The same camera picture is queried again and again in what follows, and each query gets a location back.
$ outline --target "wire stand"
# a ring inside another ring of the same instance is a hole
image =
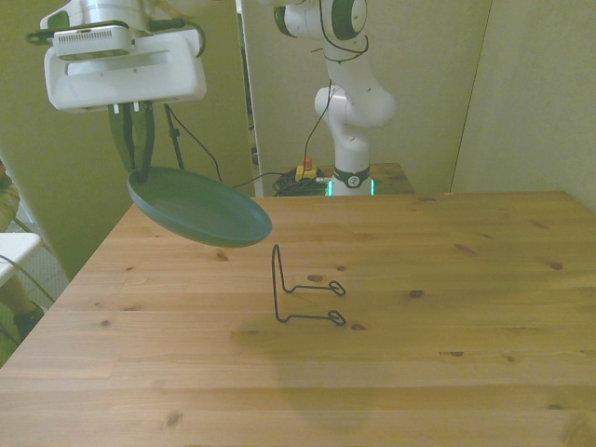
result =
[[[337,326],[344,326],[345,325],[345,318],[342,317],[336,310],[330,310],[327,313],[327,317],[320,317],[315,315],[290,315],[287,318],[281,318],[279,316],[279,308],[278,308],[278,283],[277,283],[277,271],[276,271],[276,257],[279,263],[279,273],[281,274],[281,287],[284,292],[292,293],[296,289],[315,289],[319,291],[332,291],[338,296],[345,295],[344,287],[337,281],[331,281],[328,287],[318,287],[318,286],[294,286],[293,289],[286,288],[286,281],[283,277],[283,265],[281,264],[281,252],[279,250],[279,245],[276,244],[273,247],[273,252],[271,254],[271,275],[273,277],[273,300],[276,308],[276,318],[280,323],[287,323],[292,318],[309,318],[309,319],[328,319],[329,321],[335,323]]]

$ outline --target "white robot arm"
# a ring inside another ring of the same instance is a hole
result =
[[[258,0],[275,7],[285,35],[322,41],[331,91],[322,88],[315,100],[335,143],[335,195],[367,195],[370,148],[357,127],[382,127],[396,112],[396,103],[374,77],[365,34],[366,0]]]

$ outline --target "green plate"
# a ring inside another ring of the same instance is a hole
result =
[[[129,175],[134,203],[176,235],[215,247],[247,247],[271,233],[271,220],[236,189],[187,170],[151,167],[146,183]]]

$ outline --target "black wire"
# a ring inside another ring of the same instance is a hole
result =
[[[195,28],[196,31],[198,32],[198,35],[200,36],[200,48],[198,50],[198,54],[196,55],[196,58],[198,59],[205,52],[205,47],[207,46],[207,36],[205,36],[205,32],[203,31],[203,29],[200,26],[198,26],[197,23],[194,23],[193,21],[185,20],[184,24]]]
[[[344,47],[340,47],[339,45],[334,44],[331,39],[327,36],[327,32],[325,31],[325,20],[323,19],[323,2],[319,1],[318,2],[318,10],[319,10],[319,18],[320,18],[320,29],[323,32],[323,37],[325,37],[325,40],[332,45],[333,47],[336,47],[337,49],[341,49],[343,51],[347,51],[348,53],[354,53],[356,54],[355,57],[350,58],[350,59],[345,59],[342,61],[337,61],[334,59],[329,59],[327,56],[325,56],[325,59],[331,62],[338,62],[338,63],[342,63],[342,62],[349,62],[349,61],[353,61],[354,59],[359,58],[360,56],[362,56],[364,53],[368,52],[369,50],[369,36],[366,36],[366,48],[364,48],[363,50],[356,50],[356,49],[350,49],[350,48],[344,48]]]
[[[313,138],[313,135],[315,134],[315,130],[317,130],[318,125],[320,124],[321,120],[323,119],[323,116],[325,116],[325,114],[329,110],[329,106],[332,103],[332,97],[333,97],[333,95],[332,95],[332,83],[333,83],[333,81],[330,79],[330,81],[329,81],[329,90],[327,90],[327,105],[325,106],[325,110],[323,110],[323,113],[320,114],[320,117],[317,120],[317,124],[315,124],[315,126],[312,129],[312,131],[310,132],[310,135],[308,135],[308,139],[306,139],[305,155],[302,158],[302,160],[303,160],[302,161],[302,177],[300,178],[300,180],[302,180],[305,177],[306,154],[308,153],[308,145],[310,144],[310,140]]]
[[[317,170],[317,176],[323,177],[325,174],[321,169]],[[302,179],[299,182],[295,181],[296,169],[292,169],[280,176],[275,183],[273,189],[276,191],[275,197],[290,197],[290,196],[320,196],[324,194],[327,189],[326,183],[319,183],[315,179]]]
[[[52,303],[56,303],[56,300],[54,300],[49,293],[46,292],[46,289],[44,289],[43,287],[41,287],[41,284],[39,284],[34,277],[32,277],[31,275],[29,275],[29,272],[27,272],[24,268],[22,268],[20,265],[18,265],[17,263],[15,263],[14,261],[8,259],[6,256],[0,254],[0,258],[4,259],[6,262],[8,262],[10,265],[12,265],[13,267],[15,267],[17,270],[19,270],[23,275],[25,275],[28,279],[30,279],[32,281],[32,283],[37,286],[37,288],[44,293],[44,295],[46,295],[46,297],[49,299],[49,301],[51,301]]]
[[[255,177],[254,179],[248,180],[247,182],[241,183],[241,184],[237,184],[236,186],[232,186],[233,188],[239,188],[240,186],[244,186],[245,184],[249,184],[254,182],[255,180],[259,180],[261,177],[264,177],[265,175],[285,175],[286,172],[267,172],[265,174],[261,174],[258,177]]]
[[[169,105],[164,104],[164,110],[166,111],[166,117],[168,118],[169,136],[174,145],[174,152],[176,153],[176,159],[178,160],[178,168],[184,169],[183,153],[180,151],[180,145],[178,144],[178,137],[180,131],[174,127],[174,123],[171,122],[171,109]]]
[[[211,160],[213,160],[213,163],[215,163],[215,170],[217,170],[217,177],[220,179],[220,182],[224,182],[224,179],[222,179],[222,174],[220,173],[220,165],[217,162],[217,159],[213,156],[213,154],[211,152],[209,152],[209,149],[207,149],[207,147],[205,147],[205,144],[203,144],[195,135],[193,135],[193,133],[186,128],[186,126],[183,124],[183,122],[178,119],[178,116],[176,116],[176,114],[174,114],[174,111],[171,110],[171,107],[169,108],[169,111],[171,112],[171,115],[174,117],[174,119],[176,120],[176,122],[178,124],[180,124],[180,127],[184,129],[184,131],[191,136],[191,138],[193,140],[195,140],[202,148],[203,150],[207,153],[208,156],[211,157]]]

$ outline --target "wall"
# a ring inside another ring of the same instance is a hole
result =
[[[565,190],[596,211],[593,0],[494,0],[454,191]]]
[[[490,0],[369,1],[371,64],[398,102],[393,122],[367,129],[373,163],[399,162],[417,192],[448,191],[478,66]],[[270,7],[244,0],[245,38],[262,172],[301,163],[328,84],[321,43],[282,35]],[[309,154],[333,163],[323,124]],[[265,182],[271,193],[272,179]]]
[[[26,199],[48,245],[72,278],[129,208],[127,174],[111,139],[106,113],[69,115],[47,101],[43,47],[25,43],[39,20],[66,0],[0,3],[0,157]],[[172,107],[220,161],[231,184],[251,178],[236,6],[226,2],[197,20],[209,43],[203,57],[209,93]],[[155,164],[175,165],[165,117],[156,110]],[[212,162],[181,139],[191,170],[215,176]],[[253,193],[249,185],[243,188]]]

